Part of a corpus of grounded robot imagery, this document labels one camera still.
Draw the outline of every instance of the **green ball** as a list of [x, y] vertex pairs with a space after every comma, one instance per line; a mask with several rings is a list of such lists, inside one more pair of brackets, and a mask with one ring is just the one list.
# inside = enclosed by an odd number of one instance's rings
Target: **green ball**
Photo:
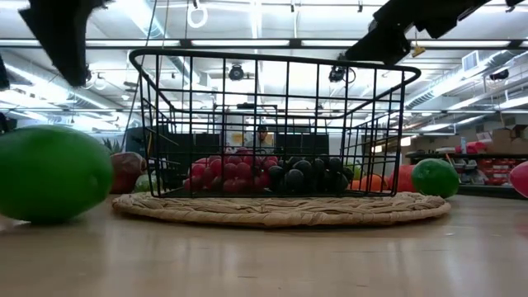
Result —
[[412, 170], [412, 184], [423, 195], [448, 198], [459, 190], [459, 175], [448, 162], [428, 158]]
[[37, 125], [0, 134], [0, 214], [36, 224], [71, 219], [110, 192], [110, 156], [80, 131]]

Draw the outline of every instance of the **black wire basket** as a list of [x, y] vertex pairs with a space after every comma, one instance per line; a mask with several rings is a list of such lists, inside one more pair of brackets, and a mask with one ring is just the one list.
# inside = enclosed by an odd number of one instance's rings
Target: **black wire basket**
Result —
[[174, 49], [130, 62], [155, 197], [396, 193], [416, 68]]

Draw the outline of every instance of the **woven placemat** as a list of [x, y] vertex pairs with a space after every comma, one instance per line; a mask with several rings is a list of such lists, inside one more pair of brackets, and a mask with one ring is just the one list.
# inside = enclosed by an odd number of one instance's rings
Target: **woven placemat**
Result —
[[398, 193], [382, 198], [154, 198], [123, 195], [115, 210], [178, 223], [261, 228], [315, 225], [379, 225], [437, 217], [451, 206], [438, 196]]

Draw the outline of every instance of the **cardboard box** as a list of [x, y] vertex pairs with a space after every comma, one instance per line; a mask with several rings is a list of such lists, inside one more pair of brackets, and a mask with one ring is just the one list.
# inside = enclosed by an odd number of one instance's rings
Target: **cardboard box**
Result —
[[528, 125], [515, 125], [512, 129], [502, 128], [478, 133], [477, 139], [486, 144], [487, 153], [528, 153], [528, 139], [524, 138], [527, 127]]

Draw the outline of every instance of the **table surface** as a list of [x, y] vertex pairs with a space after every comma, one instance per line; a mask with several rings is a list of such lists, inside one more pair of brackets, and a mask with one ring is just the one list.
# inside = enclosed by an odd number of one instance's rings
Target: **table surface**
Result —
[[255, 230], [112, 214], [0, 219], [2, 297], [524, 296], [528, 200], [456, 196], [440, 219], [383, 228]]

